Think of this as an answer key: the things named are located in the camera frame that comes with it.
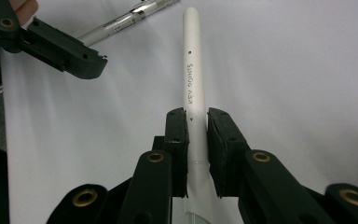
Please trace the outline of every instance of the white surface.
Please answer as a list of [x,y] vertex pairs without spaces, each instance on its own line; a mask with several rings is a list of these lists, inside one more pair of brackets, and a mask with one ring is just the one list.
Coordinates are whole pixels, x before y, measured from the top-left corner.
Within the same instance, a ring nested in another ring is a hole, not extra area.
[[185,211],[190,224],[213,223],[212,184],[208,162],[207,119],[205,109],[200,15],[188,7],[183,14],[183,98],[188,138],[187,194]]
[[[38,18],[72,36],[136,3],[38,2]],[[183,0],[94,45],[109,60],[95,80],[2,56],[12,224],[45,223],[69,190],[111,189],[132,175],[166,113],[183,105],[190,6],[200,13],[206,106],[227,111],[251,148],[275,154],[301,184],[358,186],[358,1]],[[240,223],[236,203],[214,199],[215,223]],[[185,223],[183,201],[173,206],[173,223]]]

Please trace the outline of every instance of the clamp jaw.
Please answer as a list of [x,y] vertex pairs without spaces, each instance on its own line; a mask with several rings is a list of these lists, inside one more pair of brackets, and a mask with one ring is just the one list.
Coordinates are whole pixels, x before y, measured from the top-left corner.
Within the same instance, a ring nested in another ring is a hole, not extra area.
[[[183,108],[167,114],[133,177],[111,190],[83,185],[71,190],[48,223],[153,223],[171,221],[172,197],[186,196],[188,134]],[[210,172],[217,196],[238,197],[244,223],[357,223],[358,188],[330,185],[325,195],[301,186],[271,153],[252,150],[222,110],[208,112]]]
[[77,39],[34,18],[27,30],[7,0],[0,0],[0,48],[17,53],[25,51],[50,66],[75,77],[99,77],[107,60]]

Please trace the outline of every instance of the white background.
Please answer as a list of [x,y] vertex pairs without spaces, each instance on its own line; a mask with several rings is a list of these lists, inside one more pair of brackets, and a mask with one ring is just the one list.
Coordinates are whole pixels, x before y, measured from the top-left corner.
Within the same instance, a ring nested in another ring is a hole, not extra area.
[[[36,16],[69,35],[136,1],[38,0]],[[94,80],[25,53],[2,55],[10,218],[46,223],[71,189],[111,189],[183,106],[182,15],[200,13],[206,105],[227,111],[251,148],[275,154],[304,186],[358,186],[358,1],[186,1],[92,46]],[[185,223],[174,199],[173,223]],[[240,223],[236,199],[215,223]]]

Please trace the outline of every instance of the white rod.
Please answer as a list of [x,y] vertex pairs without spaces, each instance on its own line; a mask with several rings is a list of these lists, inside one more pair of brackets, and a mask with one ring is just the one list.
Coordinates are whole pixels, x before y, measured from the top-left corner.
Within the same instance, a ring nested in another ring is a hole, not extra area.
[[184,109],[190,139],[185,211],[189,223],[212,223],[212,185],[209,173],[206,108],[203,89],[199,12],[184,13]]
[[83,42],[85,46],[91,46],[177,1],[178,0],[143,0],[135,5],[128,13],[96,27],[80,36],[78,40]]

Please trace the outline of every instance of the tube tip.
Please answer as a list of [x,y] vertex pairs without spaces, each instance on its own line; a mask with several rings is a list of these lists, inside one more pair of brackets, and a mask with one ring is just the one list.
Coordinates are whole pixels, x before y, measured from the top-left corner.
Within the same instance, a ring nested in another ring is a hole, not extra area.
[[194,7],[188,7],[185,10],[183,24],[187,32],[200,32],[200,16]]

